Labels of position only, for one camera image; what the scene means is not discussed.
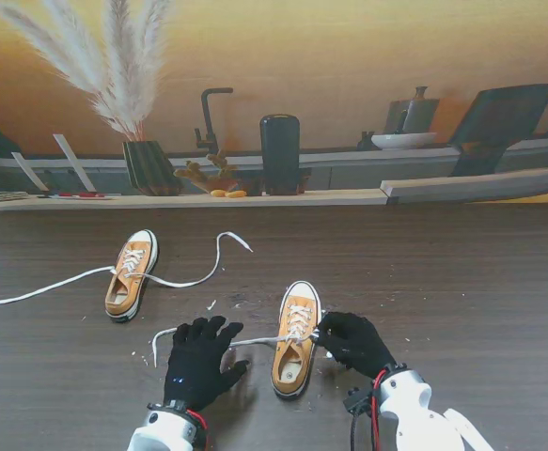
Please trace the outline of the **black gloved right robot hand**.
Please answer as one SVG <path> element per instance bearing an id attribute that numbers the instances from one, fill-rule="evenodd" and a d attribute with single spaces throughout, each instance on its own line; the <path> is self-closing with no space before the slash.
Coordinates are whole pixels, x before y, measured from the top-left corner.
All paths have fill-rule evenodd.
<path id="1" fill-rule="evenodd" d="M 347 368 L 373 380 L 397 362 L 374 324 L 354 313 L 328 312 L 317 326 L 316 343 Z"/>

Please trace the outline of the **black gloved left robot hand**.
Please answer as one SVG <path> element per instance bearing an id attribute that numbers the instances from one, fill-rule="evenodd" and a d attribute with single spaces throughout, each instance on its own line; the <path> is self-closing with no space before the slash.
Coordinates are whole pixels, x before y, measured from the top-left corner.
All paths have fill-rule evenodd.
<path id="1" fill-rule="evenodd" d="M 232 339 L 242 329 L 242 323 L 226 323 L 222 316 L 183 323 L 173 334 L 164 378 L 163 403 L 168 405 L 180 401 L 188 409 L 200 412 L 229 391 L 249 366 L 243 360 L 226 370 L 221 369 Z"/>

